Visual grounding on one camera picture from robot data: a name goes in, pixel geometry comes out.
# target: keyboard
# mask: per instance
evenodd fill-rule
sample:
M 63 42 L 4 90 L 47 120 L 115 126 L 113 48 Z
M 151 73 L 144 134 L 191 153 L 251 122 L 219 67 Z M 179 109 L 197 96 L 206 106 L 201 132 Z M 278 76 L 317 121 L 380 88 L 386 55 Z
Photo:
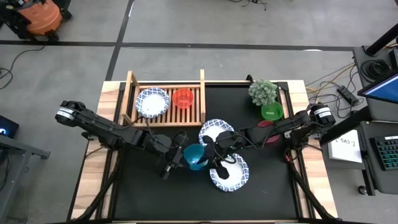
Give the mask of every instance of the keyboard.
M 380 166 L 383 170 L 398 169 L 398 136 L 371 138 Z

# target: white plate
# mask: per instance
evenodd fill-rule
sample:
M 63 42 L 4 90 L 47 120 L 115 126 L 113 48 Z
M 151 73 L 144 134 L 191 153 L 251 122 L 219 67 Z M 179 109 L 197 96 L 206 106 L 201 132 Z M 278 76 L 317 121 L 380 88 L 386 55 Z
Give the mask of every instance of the white plate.
M 137 96 L 136 109 L 146 118 L 155 118 L 166 113 L 170 105 L 170 97 L 161 88 L 151 87 Z
M 234 164 L 222 161 L 221 164 L 228 170 L 229 177 L 222 179 L 218 177 L 216 169 L 210 169 L 210 177 L 213 183 L 225 192 L 233 192 L 240 189 L 249 180 L 249 167 L 243 158 L 234 153 L 232 156 L 236 159 Z M 226 160 L 233 162 L 231 156 Z
M 227 122 L 223 121 L 222 119 L 211 119 L 206 121 L 206 123 L 201 127 L 199 132 L 199 142 L 203 146 L 206 146 L 206 143 L 203 142 L 204 136 L 209 136 L 216 141 L 217 136 L 219 133 L 224 131 L 234 131 L 231 125 Z

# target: red cup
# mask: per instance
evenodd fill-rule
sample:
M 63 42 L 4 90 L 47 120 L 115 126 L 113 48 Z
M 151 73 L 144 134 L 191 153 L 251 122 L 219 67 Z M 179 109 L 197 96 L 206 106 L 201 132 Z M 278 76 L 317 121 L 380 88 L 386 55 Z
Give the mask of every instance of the red cup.
M 189 89 L 179 89 L 173 94 L 173 102 L 179 108 L 187 109 L 193 103 L 193 93 Z
M 271 126 L 273 124 L 274 124 L 273 121 L 261 121 L 259 124 L 257 124 L 257 127 L 265 128 L 265 127 Z M 276 142 L 276 141 L 278 141 L 278 139 L 279 139 L 279 135 L 273 136 L 267 140 L 266 144 Z

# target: shop vacuum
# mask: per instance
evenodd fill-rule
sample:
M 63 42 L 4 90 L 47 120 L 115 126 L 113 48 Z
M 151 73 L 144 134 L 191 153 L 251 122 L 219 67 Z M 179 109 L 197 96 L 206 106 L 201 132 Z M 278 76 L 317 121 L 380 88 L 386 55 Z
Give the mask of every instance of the shop vacuum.
M 0 21 L 20 39 L 37 41 L 35 36 L 41 35 L 58 41 L 56 30 L 63 20 L 72 18 L 67 10 L 69 3 L 70 0 L 0 0 Z

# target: wooden dish rack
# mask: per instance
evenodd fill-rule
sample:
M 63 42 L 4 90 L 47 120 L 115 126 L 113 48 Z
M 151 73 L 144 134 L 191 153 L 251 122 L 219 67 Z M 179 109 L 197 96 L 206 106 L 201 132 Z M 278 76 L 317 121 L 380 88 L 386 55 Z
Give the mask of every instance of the wooden dish rack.
M 129 99 L 129 93 L 131 91 L 131 85 L 135 86 L 134 90 L 134 102 L 132 104 L 132 113 L 127 113 L 127 106 Z M 178 84 L 178 85 L 140 85 L 132 71 L 127 73 L 126 89 L 124 91 L 123 103 L 121 106 L 122 117 L 129 123 L 134 123 L 136 127 L 146 127 L 147 124 L 145 119 L 140 118 L 141 115 L 136 110 L 136 99 L 138 94 L 147 88 L 159 87 L 167 92 L 170 97 L 170 106 L 166 113 L 159 115 L 156 118 L 148 118 L 150 127 L 176 127 L 176 126 L 202 126 L 206 119 L 206 104 L 205 104 L 205 70 L 200 70 L 200 84 Z M 192 91 L 193 103 L 187 109 L 178 108 L 173 100 L 173 94 L 175 91 L 181 88 L 188 88 Z

